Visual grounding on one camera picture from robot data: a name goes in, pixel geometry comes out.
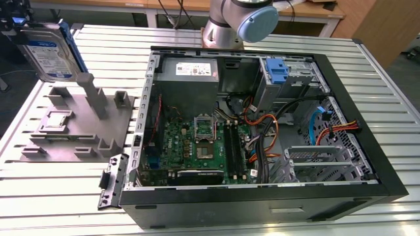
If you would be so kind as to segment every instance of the metal bracket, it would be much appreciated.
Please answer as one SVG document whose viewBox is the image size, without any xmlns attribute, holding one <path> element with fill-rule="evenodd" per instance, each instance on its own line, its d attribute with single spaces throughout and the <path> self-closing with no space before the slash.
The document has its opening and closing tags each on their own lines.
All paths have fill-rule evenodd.
<svg viewBox="0 0 420 236">
<path fill-rule="evenodd" d="M 102 189 L 98 198 L 97 210 L 121 209 L 120 195 L 124 185 L 128 155 L 120 154 L 109 159 L 108 169 L 104 170 L 98 187 Z"/>
</svg>

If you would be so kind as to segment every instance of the hard drive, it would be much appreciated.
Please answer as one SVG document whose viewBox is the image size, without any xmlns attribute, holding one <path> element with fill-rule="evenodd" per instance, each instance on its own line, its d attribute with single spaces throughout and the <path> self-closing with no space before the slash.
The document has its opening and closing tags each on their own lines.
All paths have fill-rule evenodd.
<svg viewBox="0 0 420 236">
<path fill-rule="evenodd" d="M 10 37 L 45 82 L 73 82 L 86 72 L 65 22 L 25 23 L 18 35 Z"/>
</svg>

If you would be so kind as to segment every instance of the power supply label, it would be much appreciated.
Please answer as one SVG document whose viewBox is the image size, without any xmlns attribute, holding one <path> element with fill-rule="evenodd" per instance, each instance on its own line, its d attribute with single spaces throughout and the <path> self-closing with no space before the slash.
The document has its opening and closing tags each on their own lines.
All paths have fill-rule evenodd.
<svg viewBox="0 0 420 236">
<path fill-rule="evenodd" d="M 176 64 L 176 75 L 210 76 L 210 64 L 180 62 Z"/>
</svg>

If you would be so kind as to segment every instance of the blue drive bracket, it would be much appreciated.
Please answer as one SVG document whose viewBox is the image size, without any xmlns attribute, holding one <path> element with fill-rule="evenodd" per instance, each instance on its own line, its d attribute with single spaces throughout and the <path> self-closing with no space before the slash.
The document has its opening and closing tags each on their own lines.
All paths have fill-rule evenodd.
<svg viewBox="0 0 420 236">
<path fill-rule="evenodd" d="M 265 69 L 270 76 L 270 83 L 276 85 L 284 84 L 289 76 L 289 72 L 282 60 L 278 58 L 266 58 Z"/>
</svg>

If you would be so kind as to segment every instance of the blue latch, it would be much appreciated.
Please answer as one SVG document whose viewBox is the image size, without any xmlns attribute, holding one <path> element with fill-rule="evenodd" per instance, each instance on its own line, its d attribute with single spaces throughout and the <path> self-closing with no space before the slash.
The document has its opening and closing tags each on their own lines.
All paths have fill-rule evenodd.
<svg viewBox="0 0 420 236">
<path fill-rule="evenodd" d="M 14 24 L 18 26 L 24 25 L 26 22 L 26 18 L 12 17 L 12 20 L 13 20 Z"/>
<path fill-rule="evenodd" d="M 278 58 L 266 58 L 266 71 L 270 75 L 270 83 L 282 84 L 289 76 L 288 67 L 284 65 L 284 62 Z"/>
</svg>

